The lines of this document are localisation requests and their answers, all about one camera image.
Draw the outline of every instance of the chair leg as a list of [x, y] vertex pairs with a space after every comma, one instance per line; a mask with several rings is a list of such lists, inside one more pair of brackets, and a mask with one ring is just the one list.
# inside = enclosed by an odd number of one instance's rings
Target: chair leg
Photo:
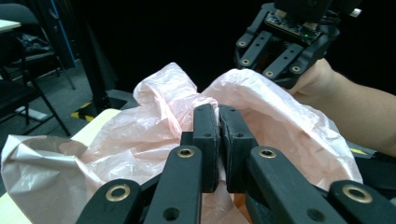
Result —
[[26, 125], [29, 125], [30, 117], [29, 117], [29, 105], [28, 104], [25, 105], [24, 110], [25, 110], [25, 123], [26, 123]]
[[64, 125], [64, 122], [61, 120], [61, 118], [59, 118], [58, 113], [56, 113], [55, 109], [50, 104], [50, 101], [47, 99], [47, 97], [45, 96], [44, 92], [40, 89], [40, 87], [37, 85], [37, 83], [35, 82], [34, 79], [31, 79], [30, 81], [31, 81], [32, 85], [40, 93], [41, 98], [43, 99], [44, 103], [46, 103], [47, 107], [52, 112], [53, 116], [56, 118], [56, 120], [58, 120], [58, 123], [61, 125], [62, 129], [64, 129], [64, 132], [66, 133], [66, 135], [70, 136], [71, 134], [70, 134], [69, 130], [66, 128], [66, 126]]
[[76, 87], [75, 87], [72, 79], [70, 78], [69, 74], [66, 72], [66, 69], [64, 69], [64, 64], [62, 63], [61, 59], [58, 56], [56, 56], [56, 59], [58, 60], [59, 64], [61, 65], [61, 68], [64, 71], [64, 75], [66, 76], [67, 81], [70, 83], [70, 86], [72, 86], [72, 89], [75, 90]]

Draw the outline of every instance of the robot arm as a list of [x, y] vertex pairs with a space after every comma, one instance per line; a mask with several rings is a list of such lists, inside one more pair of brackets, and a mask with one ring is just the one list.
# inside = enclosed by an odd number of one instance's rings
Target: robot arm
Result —
[[375, 189], [351, 180], [325, 191], [311, 185], [278, 149], [261, 147], [236, 108], [194, 109], [193, 132], [169, 153], [163, 171], [143, 185], [115, 179], [97, 190], [77, 224], [199, 224], [202, 193], [216, 190], [218, 155], [227, 191], [244, 193], [254, 224], [394, 223], [396, 207]]
[[236, 42], [237, 68], [253, 69], [279, 86], [291, 88], [339, 35], [340, 14], [360, 14], [360, 0], [276, 0], [263, 4]]

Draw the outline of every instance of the screw hole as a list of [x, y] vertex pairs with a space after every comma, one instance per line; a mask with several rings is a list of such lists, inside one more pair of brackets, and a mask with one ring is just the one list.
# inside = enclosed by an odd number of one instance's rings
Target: screw hole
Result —
[[373, 201], [373, 197], [369, 192], [353, 185], [343, 186], [342, 191], [349, 199], [358, 203], [370, 203]]
[[194, 151], [189, 148], [182, 148], [177, 152], [177, 155], [181, 158], [189, 158], [194, 155]]
[[179, 215], [180, 211], [177, 208], [167, 208], [163, 211], [163, 217], [166, 221], [175, 221]]
[[325, 216], [317, 209], [310, 208], [306, 211], [306, 214], [316, 222], [323, 222], [325, 219]]
[[276, 153], [270, 149], [262, 149], [259, 151], [259, 154], [265, 158], [274, 158], [276, 157]]
[[299, 66], [293, 66], [291, 69], [293, 70], [293, 72], [300, 72]]
[[120, 202], [128, 197], [131, 189], [128, 185], [115, 185], [106, 192], [106, 198], [111, 202]]
[[250, 61], [249, 60], [247, 60], [247, 59], [245, 59], [245, 60], [242, 60], [242, 64], [244, 64], [244, 65], [248, 65], [250, 63]]
[[268, 71], [265, 73], [265, 75], [267, 75], [268, 77], [272, 77], [274, 75], [274, 73], [271, 71]]

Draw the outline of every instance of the white plastic bag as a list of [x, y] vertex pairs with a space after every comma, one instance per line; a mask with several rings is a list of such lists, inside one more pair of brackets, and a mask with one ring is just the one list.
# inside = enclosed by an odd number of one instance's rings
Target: white plastic bag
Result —
[[[347, 143], [332, 129], [332, 122], [251, 70], [233, 69], [199, 93], [187, 74], [170, 63], [142, 80], [134, 98], [139, 106], [111, 119], [82, 155], [50, 149], [50, 156], [43, 156], [47, 149], [31, 147], [21, 136], [8, 138], [11, 143], [3, 150], [2, 176], [10, 197], [34, 223], [73, 223], [106, 182], [126, 178], [142, 184], [160, 173], [181, 133], [192, 131], [193, 109], [203, 104], [239, 109], [259, 144], [282, 150], [314, 185], [328, 189], [335, 180], [361, 182]], [[64, 163], [72, 164], [74, 175], [60, 169], [43, 176]], [[225, 176], [220, 176], [216, 192], [203, 197], [202, 222], [247, 223], [226, 191]], [[76, 187], [45, 184], [57, 181]], [[21, 183], [30, 187], [20, 188]], [[38, 200], [37, 193], [44, 191], [47, 196]], [[66, 199], [69, 203], [60, 203]]]

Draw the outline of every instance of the table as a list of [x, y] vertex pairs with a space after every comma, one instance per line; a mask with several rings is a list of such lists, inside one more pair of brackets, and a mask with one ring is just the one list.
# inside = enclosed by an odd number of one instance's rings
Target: table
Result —
[[[95, 136], [99, 133], [103, 125], [111, 118], [120, 113], [117, 109], [106, 109], [95, 119], [88, 123], [71, 139], [79, 141], [85, 146], [89, 146]], [[12, 201], [7, 193], [0, 198], [0, 223], [1, 224], [29, 224], [29, 219], [23, 214], [19, 207]]]
[[12, 29], [20, 27], [20, 26], [21, 26], [21, 24], [16, 21], [0, 20], [0, 33], [12, 30]]

